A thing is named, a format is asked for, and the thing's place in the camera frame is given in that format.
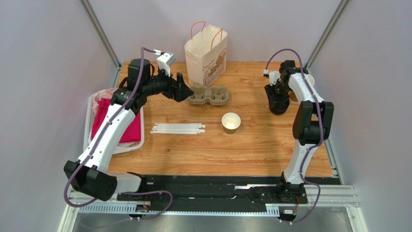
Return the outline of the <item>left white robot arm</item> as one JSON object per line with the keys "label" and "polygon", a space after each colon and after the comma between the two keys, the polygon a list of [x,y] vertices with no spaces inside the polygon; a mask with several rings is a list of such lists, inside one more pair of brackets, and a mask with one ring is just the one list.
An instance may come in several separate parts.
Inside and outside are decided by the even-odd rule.
{"label": "left white robot arm", "polygon": [[111,157],[125,130],[133,122],[149,96],[162,94],[181,102],[194,92],[185,84],[183,75],[174,79],[170,71],[175,58],[164,53],[157,58],[158,69],[144,58],[128,65],[128,76],[113,93],[104,121],[91,143],[77,161],[68,161],[64,172],[74,190],[108,201],[114,194],[137,192],[143,176],[135,173],[109,174]]}

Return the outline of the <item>brown paper coffee cup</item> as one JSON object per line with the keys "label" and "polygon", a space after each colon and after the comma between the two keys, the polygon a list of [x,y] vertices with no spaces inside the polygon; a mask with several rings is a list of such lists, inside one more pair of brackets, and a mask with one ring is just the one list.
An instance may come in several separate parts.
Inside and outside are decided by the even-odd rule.
{"label": "brown paper coffee cup", "polygon": [[241,118],[236,113],[226,113],[221,118],[223,131],[227,134],[234,134],[241,125]]}

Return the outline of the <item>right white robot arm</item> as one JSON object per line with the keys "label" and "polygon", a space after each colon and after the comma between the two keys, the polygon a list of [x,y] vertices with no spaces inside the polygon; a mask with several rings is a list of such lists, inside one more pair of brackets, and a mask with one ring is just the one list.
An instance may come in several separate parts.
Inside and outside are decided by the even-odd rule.
{"label": "right white robot arm", "polygon": [[298,68],[295,61],[286,60],[278,71],[264,69],[269,79],[265,86],[269,110],[282,115],[290,105],[290,92],[299,102],[293,123],[295,146],[291,160],[281,174],[274,196],[283,203],[301,197],[304,193],[305,175],[315,151],[327,140],[331,131],[334,105],[316,92],[305,68]]}

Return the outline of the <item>cardboard cup carrier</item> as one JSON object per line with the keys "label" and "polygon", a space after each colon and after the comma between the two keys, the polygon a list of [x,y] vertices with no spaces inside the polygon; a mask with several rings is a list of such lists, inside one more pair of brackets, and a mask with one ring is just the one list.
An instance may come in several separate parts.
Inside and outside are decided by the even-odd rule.
{"label": "cardboard cup carrier", "polygon": [[194,105],[209,103],[211,105],[223,106],[229,101],[230,92],[226,86],[205,87],[194,85],[190,89],[194,94],[187,98],[187,100]]}

